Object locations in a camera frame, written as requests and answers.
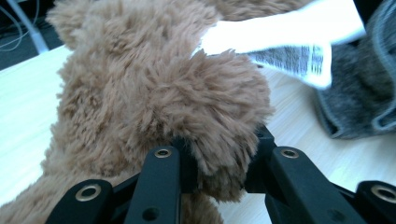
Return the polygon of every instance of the wooden table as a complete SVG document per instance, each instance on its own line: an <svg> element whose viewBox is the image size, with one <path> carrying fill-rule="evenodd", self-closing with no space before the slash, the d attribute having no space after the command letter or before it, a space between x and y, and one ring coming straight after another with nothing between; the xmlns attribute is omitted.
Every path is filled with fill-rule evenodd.
<svg viewBox="0 0 396 224"><path fill-rule="evenodd" d="M12 200L41 175L40 162L57 119L57 70L70 51L59 47L0 71L0 204ZM362 180L396 185L396 135L333 140L318 123L313 90L263 69L276 108L268 129L279 146L304 151L333 183L355 190ZM270 223L264 195L247 194L241 203L221 203L225 223Z"/></svg>

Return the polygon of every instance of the gray fabric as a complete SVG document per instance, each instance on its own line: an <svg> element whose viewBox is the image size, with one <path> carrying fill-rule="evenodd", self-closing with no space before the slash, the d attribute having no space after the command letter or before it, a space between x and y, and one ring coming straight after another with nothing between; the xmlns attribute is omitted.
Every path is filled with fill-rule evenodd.
<svg viewBox="0 0 396 224"><path fill-rule="evenodd" d="M332 87L317 91L318 117L333 138L396 133L396 1L386 0L357 47L332 47Z"/></svg>

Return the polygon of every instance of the brown plush toy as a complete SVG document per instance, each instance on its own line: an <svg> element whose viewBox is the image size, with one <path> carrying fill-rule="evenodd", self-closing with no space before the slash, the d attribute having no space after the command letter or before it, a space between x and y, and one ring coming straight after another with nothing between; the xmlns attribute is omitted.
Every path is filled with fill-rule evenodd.
<svg viewBox="0 0 396 224"><path fill-rule="evenodd" d="M48 21L73 50L60 75L58 121L44 174L0 208L0 223L44 223L72 186L113 186L140 172L148 151L181 136L198 161L199 189L183 195L184 223L221 223L209 196L238 201L255 130L273 109L256 65L231 51L191 57L220 19L286 12L288 0L65 0Z"/></svg>

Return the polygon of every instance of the wire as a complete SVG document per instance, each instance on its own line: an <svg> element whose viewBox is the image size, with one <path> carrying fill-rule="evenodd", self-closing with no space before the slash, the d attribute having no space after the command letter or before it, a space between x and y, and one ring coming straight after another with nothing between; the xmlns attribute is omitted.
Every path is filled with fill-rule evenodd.
<svg viewBox="0 0 396 224"><path fill-rule="evenodd" d="M35 18L33 20L33 25L35 25L35 22L37 21L39 9L40 9L40 1L39 0L35 0ZM23 34L22 33L22 28L21 28L20 24L17 22L17 20L1 6L0 6L0 10L4 14L6 14L6 16L9 17L12 20L12 22L14 22L14 25L18 29L18 34L19 34L18 38L14 39L14 40L11 40L8 43L3 44L3 45L0 46L0 51L1 52L9 52L9 51L12 51L12 50L14 50L14 49L16 49L17 47L20 46L23 37L26 36L29 33L29 31L26 31L26 33ZM13 48L11 48L11 49L2 49L3 47L8 46L8 45L10 45L10 44L12 44L12 43L14 43L16 41L18 41L18 43Z"/></svg>

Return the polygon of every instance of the round hole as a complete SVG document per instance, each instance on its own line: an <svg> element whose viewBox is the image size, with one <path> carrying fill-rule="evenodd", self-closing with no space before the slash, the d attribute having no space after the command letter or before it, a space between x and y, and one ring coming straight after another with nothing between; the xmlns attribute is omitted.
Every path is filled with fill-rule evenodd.
<svg viewBox="0 0 396 224"><path fill-rule="evenodd" d="M296 159L299 157L298 153L291 149L282 149L280 153L287 158Z"/></svg>
<svg viewBox="0 0 396 224"><path fill-rule="evenodd" d="M158 208L148 208L143 212L143 219L146 221L153 221L160 216L160 210Z"/></svg>
<svg viewBox="0 0 396 224"><path fill-rule="evenodd" d="M371 188L371 191L376 197L388 203L396 203L396 191L393 189L380 185L374 185Z"/></svg>
<svg viewBox="0 0 396 224"><path fill-rule="evenodd" d="M168 149L159 149L155 152L155 156L157 158L166 158L169 157L172 154L172 152Z"/></svg>
<svg viewBox="0 0 396 224"><path fill-rule="evenodd" d="M335 209L329 209L327 211L327 215L333 222L344 222L346 220L346 216L344 216L344 214Z"/></svg>
<svg viewBox="0 0 396 224"><path fill-rule="evenodd" d="M101 187L97 184L87 185L80 189L76 194L76 199L79 202L87 202L96 198L101 191Z"/></svg>

